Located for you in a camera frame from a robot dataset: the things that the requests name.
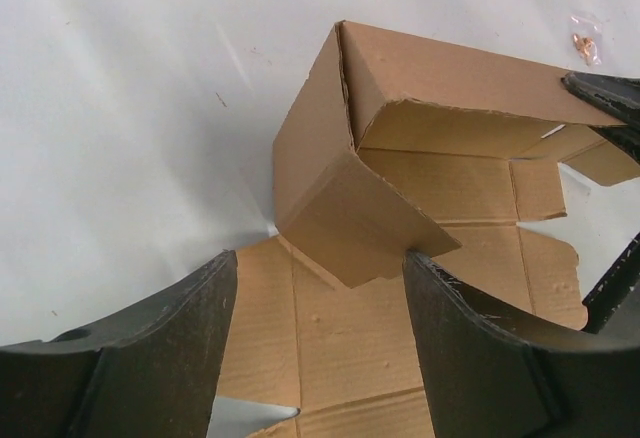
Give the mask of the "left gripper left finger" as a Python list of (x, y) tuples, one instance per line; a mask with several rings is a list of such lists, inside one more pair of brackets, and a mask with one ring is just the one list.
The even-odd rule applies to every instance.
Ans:
[(237, 267), (224, 251), (103, 319), (2, 347), (2, 436), (206, 436)]

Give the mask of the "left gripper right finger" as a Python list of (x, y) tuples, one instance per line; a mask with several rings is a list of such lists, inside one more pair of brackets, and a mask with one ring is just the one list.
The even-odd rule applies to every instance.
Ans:
[(403, 279), (436, 436), (638, 436), (637, 338), (555, 324), (417, 251)]

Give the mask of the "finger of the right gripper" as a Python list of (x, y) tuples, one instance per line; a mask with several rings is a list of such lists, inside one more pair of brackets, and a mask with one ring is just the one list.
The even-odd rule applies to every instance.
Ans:
[(561, 78), (561, 83), (580, 100), (632, 128), (639, 127), (638, 78), (571, 71)]
[(639, 131), (634, 127), (590, 126), (606, 142), (589, 146), (590, 168), (632, 168), (631, 161), (639, 163)]

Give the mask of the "small brown paper scrap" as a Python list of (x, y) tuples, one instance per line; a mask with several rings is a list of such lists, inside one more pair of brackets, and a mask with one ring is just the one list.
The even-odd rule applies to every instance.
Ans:
[(574, 49), (587, 66), (602, 64), (602, 22), (593, 14), (573, 12), (570, 34)]

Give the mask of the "brown cardboard box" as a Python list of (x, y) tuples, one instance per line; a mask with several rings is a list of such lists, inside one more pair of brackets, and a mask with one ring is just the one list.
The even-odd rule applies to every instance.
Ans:
[(567, 213), (560, 169), (590, 168), (561, 68), (342, 21), (272, 148), (275, 237), (240, 250), (219, 389), (295, 407), (266, 437), (438, 437), (403, 279), (420, 252), (525, 312), (583, 330), (574, 248), (533, 230)]

